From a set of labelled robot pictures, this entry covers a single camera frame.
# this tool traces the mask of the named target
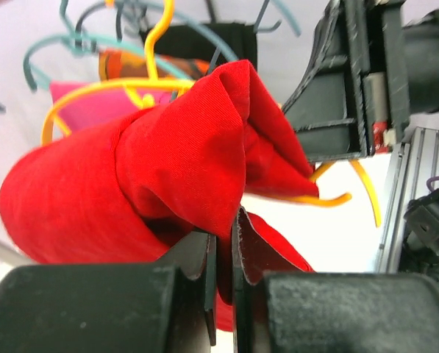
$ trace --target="red fabric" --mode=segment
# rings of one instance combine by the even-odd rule
[[[40,263],[152,261],[193,226],[218,236],[218,288],[231,301],[230,230],[245,189],[318,195],[290,124],[250,63],[222,65],[169,105],[84,129],[29,153],[5,179],[0,214]],[[254,218],[296,266],[306,261]],[[232,311],[218,303],[218,328]]]

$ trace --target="black mount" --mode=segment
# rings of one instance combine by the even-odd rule
[[[0,353],[191,353],[215,345],[216,238],[153,263],[34,265],[0,283]],[[232,227],[238,353],[439,353],[439,291],[418,275],[309,274],[245,210]]]
[[[304,78],[282,108],[310,161],[388,151],[410,114],[439,112],[439,10],[403,27],[403,3],[327,6]]]

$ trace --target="pink cloth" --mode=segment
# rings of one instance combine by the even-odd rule
[[[85,83],[52,82],[49,87],[52,101],[56,102],[65,94],[85,85]],[[146,93],[153,95],[156,104],[167,104],[171,98],[170,92],[138,90],[140,96]],[[77,99],[62,108],[59,117],[72,132],[75,132],[133,114],[138,110],[139,108],[129,100],[124,90],[119,88]]]

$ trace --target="metal frame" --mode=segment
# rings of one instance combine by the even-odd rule
[[[385,191],[386,209],[376,272],[396,273],[404,240],[404,214],[410,200],[429,193],[426,180],[439,175],[439,130],[417,127],[408,143],[397,145],[392,153]]]

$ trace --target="yellow clothes hanger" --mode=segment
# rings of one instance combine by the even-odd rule
[[[43,122],[43,130],[41,132],[41,144],[46,145],[52,142],[52,130],[54,124],[56,124],[64,136],[71,134],[71,130],[65,124],[65,122],[59,117],[59,111],[77,99],[84,96],[88,96],[93,93],[114,90],[119,88],[124,88],[132,94],[138,101],[138,106],[140,109],[145,109],[154,106],[154,97],[151,94],[146,94],[144,97],[139,97],[136,89],[138,88],[148,88],[149,90],[175,90],[178,92],[179,96],[187,92],[194,84],[194,81],[187,79],[111,79],[109,81],[96,82],[84,87],[73,90],[61,99],[56,101],[52,108],[49,110],[46,118]]]
[[[309,180],[311,182],[316,182],[317,179],[324,174],[326,171],[330,169],[334,165],[335,162],[328,162],[321,164],[313,173],[313,175],[310,176]],[[371,178],[366,173],[363,166],[358,162],[357,160],[350,160],[350,165],[353,167],[354,171],[357,173],[358,177],[360,178],[361,182],[363,183],[363,186],[366,189],[366,193],[368,194],[368,197],[371,202],[371,206],[373,208],[373,216],[374,216],[374,223],[376,225],[376,228],[379,228],[381,226],[381,210],[379,207],[379,200],[376,194],[376,190],[374,189],[373,182],[371,181]],[[278,199],[283,201],[289,201],[289,202],[295,202],[299,204],[313,204],[315,206],[319,207],[336,207],[340,206],[341,204],[344,204],[351,200],[351,194],[350,193],[344,193],[340,195],[339,197],[335,199],[320,199],[318,197],[314,196],[297,196],[297,197],[284,197],[284,196],[270,196],[261,194],[261,196],[269,197],[270,199]]]
[[[110,6],[114,4],[113,0],[105,0],[106,5]],[[155,27],[149,32],[144,44],[144,51],[146,57],[147,66],[147,79],[114,79],[105,82],[97,82],[78,90],[74,90],[56,103],[49,111],[48,115],[43,122],[43,131],[41,132],[41,143],[46,145],[52,142],[52,130],[54,124],[56,124],[63,132],[64,136],[71,134],[71,130],[64,123],[64,121],[59,117],[59,111],[67,104],[73,102],[76,99],[82,98],[83,96],[105,91],[112,90],[113,88],[123,88],[126,95],[129,97],[131,102],[139,109],[144,109],[146,107],[151,107],[154,104],[150,103],[151,95],[146,95],[148,98],[140,97],[138,95],[137,89],[151,89],[151,90],[170,90],[172,92],[177,92],[178,96],[184,94],[187,90],[193,86],[195,81],[190,80],[177,80],[177,79],[159,79],[157,75],[157,66],[154,59],[154,45],[157,40],[165,33],[167,28],[170,26],[172,18],[174,16],[175,1],[165,0],[164,1],[164,11],[162,18],[155,25]]]

